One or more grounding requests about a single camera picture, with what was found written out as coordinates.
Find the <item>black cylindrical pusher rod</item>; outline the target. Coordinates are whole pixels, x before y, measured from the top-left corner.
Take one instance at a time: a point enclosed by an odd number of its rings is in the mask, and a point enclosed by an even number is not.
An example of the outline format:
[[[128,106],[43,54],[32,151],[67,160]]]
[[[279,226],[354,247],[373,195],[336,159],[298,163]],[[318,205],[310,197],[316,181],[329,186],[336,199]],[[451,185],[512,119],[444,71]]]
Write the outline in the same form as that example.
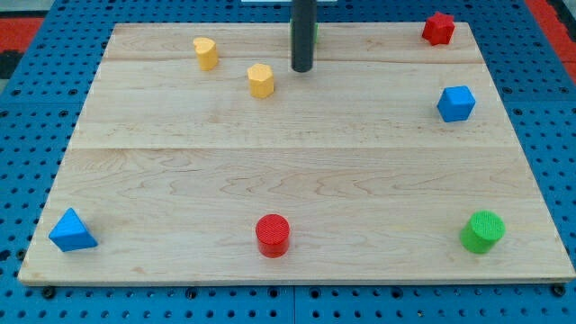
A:
[[[292,69],[306,73],[313,66],[317,1],[293,0],[291,13]]]

